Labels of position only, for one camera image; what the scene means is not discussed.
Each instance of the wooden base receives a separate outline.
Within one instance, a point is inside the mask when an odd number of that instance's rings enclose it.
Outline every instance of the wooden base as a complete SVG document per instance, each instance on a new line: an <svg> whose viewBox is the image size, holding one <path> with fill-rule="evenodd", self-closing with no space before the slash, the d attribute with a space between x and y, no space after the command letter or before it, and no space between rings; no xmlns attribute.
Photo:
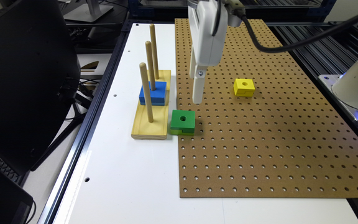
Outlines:
<svg viewBox="0 0 358 224"><path fill-rule="evenodd" d="M159 74L160 78L156 81L167 83L165 106L152 106L154 122L150 123L147 119L146 106L140 105L138 101L131 133L133 139L164 140L167 138L171 70L159 70Z"/></svg>

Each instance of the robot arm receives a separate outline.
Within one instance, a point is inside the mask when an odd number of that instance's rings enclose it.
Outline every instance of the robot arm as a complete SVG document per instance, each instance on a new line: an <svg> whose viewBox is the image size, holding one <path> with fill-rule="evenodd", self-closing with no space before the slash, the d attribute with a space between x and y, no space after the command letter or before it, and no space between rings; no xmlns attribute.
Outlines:
<svg viewBox="0 0 358 224"><path fill-rule="evenodd" d="M245 9L238 0L201 0L198 3L189 2L189 5L193 41L190 62L190 78L194 79L193 103L201 103L206 70L221 61L227 25L238 27L241 24L241 19L234 15L234 10Z"/></svg>

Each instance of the wooden dowel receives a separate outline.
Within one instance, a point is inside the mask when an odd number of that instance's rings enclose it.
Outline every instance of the wooden dowel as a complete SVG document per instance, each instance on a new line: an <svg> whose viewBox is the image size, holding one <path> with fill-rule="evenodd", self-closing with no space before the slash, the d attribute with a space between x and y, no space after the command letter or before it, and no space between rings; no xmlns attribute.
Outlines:
<svg viewBox="0 0 358 224"><path fill-rule="evenodd" d="M150 97L149 79L147 78L146 64L143 62L140 63L139 68L140 68L140 75L142 77L143 94L144 94L144 101L146 103L147 117L149 118L149 122L152 123L154 121L152 99Z"/></svg>
<svg viewBox="0 0 358 224"><path fill-rule="evenodd" d="M152 43L146 41L146 54L147 54L147 65L149 67L150 75L150 89L155 90L155 80L154 80L154 69L153 69L153 53L152 53Z"/></svg>
<svg viewBox="0 0 358 224"><path fill-rule="evenodd" d="M150 36L152 39L152 49L153 49L154 77L156 80L158 80L160 78L160 74L158 73L157 41L155 40L154 24L150 24Z"/></svg>

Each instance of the white table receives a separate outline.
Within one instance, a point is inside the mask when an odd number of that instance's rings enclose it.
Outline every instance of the white table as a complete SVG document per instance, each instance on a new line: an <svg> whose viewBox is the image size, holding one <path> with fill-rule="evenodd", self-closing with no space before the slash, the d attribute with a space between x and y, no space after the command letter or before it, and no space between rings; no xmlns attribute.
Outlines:
<svg viewBox="0 0 358 224"><path fill-rule="evenodd" d="M159 68L172 71L171 113L176 108L175 26L155 29ZM134 24L55 223L358 223L346 199L180 198L177 136L131 138L146 40L149 25Z"/></svg>

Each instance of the green block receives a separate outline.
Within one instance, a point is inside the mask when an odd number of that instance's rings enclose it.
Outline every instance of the green block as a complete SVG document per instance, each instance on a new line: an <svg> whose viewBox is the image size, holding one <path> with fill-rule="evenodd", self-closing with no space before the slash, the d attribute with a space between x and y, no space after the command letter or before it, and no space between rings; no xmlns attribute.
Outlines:
<svg viewBox="0 0 358 224"><path fill-rule="evenodd" d="M173 110L171 130L179 130L182 133L194 133L196 128L196 112Z"/></svg>
<svg viewBox="0 0 358 224"><path fill-rule="evenodd" d="M181 130L172 130L172 129L170 129L170 133L172 135L189 135L189 136L194 135L194 133L183 133Z"/></svg>

